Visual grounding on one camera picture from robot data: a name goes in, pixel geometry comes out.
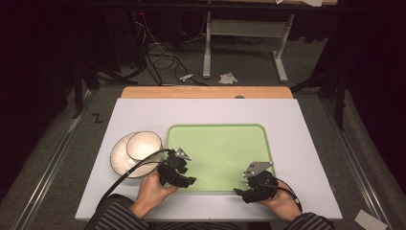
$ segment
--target electrical cord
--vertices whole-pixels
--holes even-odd
[[[144,158],[143,160],[141,160],[140,162],[138,162],[135,166],[133,166],[131,169],[129,169],[126,173],[124,173],[111,187],[110,189],[107,190],[107,192],[105,192],[105,194],[102,196],[101,201],[98,204],[98,207],[102,204],[103,201],[105,201],[108,196],[110,196],[110,194],[117,188],[117,186],[119,186],[130,174],[132,174],[135,170],[137,170],[139,167],[141,167],[142,165],[144,165],[146,163],[147,160],[153,158],[154,156],[156,156],[159,153],[162,152],[174,152],[175,150],[173,149],[159,149],[157,151],[155,151],[154,153],[150,154],[149,156],[147,156],[146,158]]]

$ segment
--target sleeve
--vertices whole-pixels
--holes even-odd
[[[149,225],[137,218],[120,202],[111,204],[102,214],[94,229],[134,229],[147,230]]]
[[[284,230],[334,230],[334,225],[328,219],[314,213],[301,214]]]

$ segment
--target white tabletop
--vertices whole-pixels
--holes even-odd
[[[76,219],[90,219],[103,194],[119,178],[110,166],[110,153],[122,137],[149,130],[157,133],[165,144],[168,129],[179,124],[263,126],[278,178],[292,187],[304,212],[313,212],[328,219],[342,218],[296,100],[118,99]],[[140,182],[140,179],[128,178],[114,193],[134,199]],[[146,220],[150,221],[259,221],[274,218],[262,205],[246,204],[232,192],[178,192],[146,216]]]

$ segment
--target hand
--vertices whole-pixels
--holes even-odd
[[[286,184],[280,180],[278,180],[278,183],[279,187],[290,191]],[[265,199],[259,203],[270,209],[278,218],[288,222],[302,214],[292,195],[282,190],[278,190],[273,198]]]
[[[148,175],[143,179],[140,190],[138,191],[137,200],[129,207],[129,210],[139,219],[157,208],[164,200],[174,192],[178,187],[164,187],[159,182],[159,174],[157,172]]]

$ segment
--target light green tray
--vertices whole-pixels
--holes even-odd
[[[192,158],[185,175],[197,180],[187,191],[225,192],[248,189],[242,173],[252,161],[272,161],[260,125],[176,125],[168,132],[167,148],[182,148]],[[274,168],[268,169],[275,175]]]

